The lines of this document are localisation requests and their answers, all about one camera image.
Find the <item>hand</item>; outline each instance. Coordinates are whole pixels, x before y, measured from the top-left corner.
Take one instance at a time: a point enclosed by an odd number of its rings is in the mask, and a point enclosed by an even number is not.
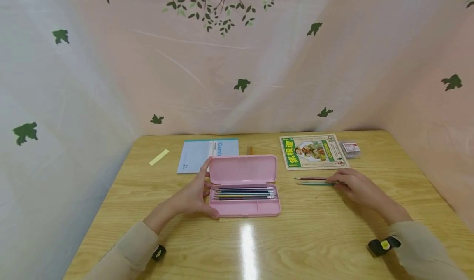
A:
[[[211,161],[212,157],[209,157],[202,165],[196,177],[169,198],[169,203],[177,211],[177,214],[202,212],[212,218],[219,218],[219,212],[204,202],[204,197],[209,195],[209,189],[212,186],[212,183],[205,180],[205,177],[209,177],[206,171]]]
[[[390,198],[370,178],[355,169],[339,169],[326,182],[335,183],[334,188],[346,194],[359,205],[377,211],[388,224],[411,220],[408,212]]]
[[[206,170],[211,161],[212,158],[208,158],[190,183],[165,202],[158,204],[143,220],[144,224],[159,234],[169,221],[178,214],[202,212],[218,219],[219,212],[204,202],[204,197],[209,195],[211,187],[211,184],[205,181]]]

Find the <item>pink pencil case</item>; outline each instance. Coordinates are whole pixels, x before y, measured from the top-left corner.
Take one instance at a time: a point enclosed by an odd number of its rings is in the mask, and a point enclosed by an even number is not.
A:
[[[274,155],[216,156],[209,166],[209,205],[219,211],[221,217],[277,216],[281,212],[280,199],[274,182],[277,179],[277,158]],[[216,200],[219,189],[262,188],[274,192],[274,198]]]

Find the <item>backdrop curtain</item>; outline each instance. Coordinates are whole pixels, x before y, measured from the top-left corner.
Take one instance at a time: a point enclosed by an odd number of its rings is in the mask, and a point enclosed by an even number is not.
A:
[[[474,0],[0,0],[2,276],[62,279],[146,134],[384,129],[474,228],[473,12]]]

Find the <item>pencil case lid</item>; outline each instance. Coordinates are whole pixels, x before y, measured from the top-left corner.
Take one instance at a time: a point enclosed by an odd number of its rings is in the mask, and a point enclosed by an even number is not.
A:
[[[277,179],[274,155],[216,156],[209,166],[213,184],[265,184]]]

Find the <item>person's left hand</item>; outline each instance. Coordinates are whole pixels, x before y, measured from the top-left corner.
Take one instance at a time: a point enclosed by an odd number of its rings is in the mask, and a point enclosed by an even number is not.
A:
[[[202,212],[212,218],[219,218],[219,212],[204,202],[204,197],[209,195],[209,189],[212,186],[211,183],[205,180],[206,177],[209,177],[206,171],[211,161],[212,157],[209,157],[202,165],[196,177],[169,198],[169,203],[171,203],[172,208],[177,214]]]

